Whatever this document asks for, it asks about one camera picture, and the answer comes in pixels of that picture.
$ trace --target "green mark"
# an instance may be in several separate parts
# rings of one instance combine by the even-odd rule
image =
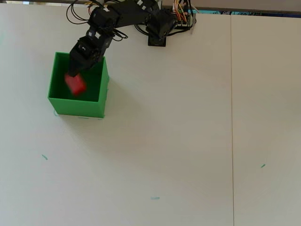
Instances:
[[[48,158],[45,155],[42,155],[46,160],[48,160]]]

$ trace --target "white table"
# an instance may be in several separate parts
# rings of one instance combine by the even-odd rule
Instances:
[[[230,17],[166,48],[122,29],[98,121],[47,100],[54,53],[88,29],[65,10],[0,5],[0,225],[233,225]]]
[[[235,226],[301,224],[301,20],[231,17]]]

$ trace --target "robotic arm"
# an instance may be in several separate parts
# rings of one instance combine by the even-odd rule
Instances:
[[[68,75],[75,77],[81,70],[102,61],[106,49],[115,36],[127,38],[116,28],[145,23],[154,45],[162,45],[176,26],[177,19],[167,9],[159,9],[155,0],[125,0],[96,7],[88,20],[90,25],[70,52]]]

